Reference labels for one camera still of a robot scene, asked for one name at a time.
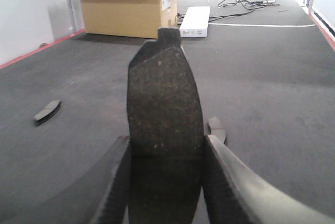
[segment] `white box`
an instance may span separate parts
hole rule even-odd
[[[210,7],[189,7],[180,26],[181,37],[207,37]]]

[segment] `gray carpet floor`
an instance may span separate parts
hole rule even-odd
[[[221,0],[178,0],[211,6]],[[294,0],[215,23],[310,25]],[[69,187],[128,135],[127,66],[144,39],[81,33],[0,70],[0,221]],[[223,123],[228,147],[265,180],[335,217],[335,54],[313,27],[209,25],[182,40],[204,122]],[[55,99],[49,121],[32,118]]]

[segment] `tangled wires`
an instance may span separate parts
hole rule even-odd
[[[250,2],[248,0],[235,0],[233,3],[226,3],[227,0],[223,0],[218,4],[218,7],[227,7],[227,6],[235,6],[237,4],[241,4],[243,8],[247,10],[245,13],[238,13],[238,14],[232,14],[232,15],[227,15],[227,16],[214,16],[209,18],[209,22],[211,21],[216,21],[222,18],[226,17],[233,17],[233,16],[244,16],[247,15],[251,12],[254,12],[256,9],[260,8],[265,8],[269,6],[280,6],[280,4],[275,4],[274,2],[269,2],[268,0],[265,1],[255,1],[255,2]]]

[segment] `black curved plastic part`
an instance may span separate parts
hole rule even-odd
[[[54,100],[48,103],[42,111],[34,116],[34,125],[39,126],[40,124],[52,118],[58,112],[59,108],[61,107],[61,103],[62,102],[60,100]]]
[[[1,224],[122,224],[130,187],[130,141],[120,137],[82,177],[41,205]]]
[[[216,136],[206,137],[203,188],[211,224],[335,224],[260,178]]]
[[[208,120],[208,126],[210,134],[215,135],[219,140],[226,144],[226,131],[221,121],[217,117],[210,118]]]
[[[162,28],[158,35],[128,68],[129,221],[188,224],[201,188],[202,110],[179,30]]]

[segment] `cardboard box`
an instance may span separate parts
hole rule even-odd
[[[177,26],[176,0],[81,0],[87,33],[157,38]]]

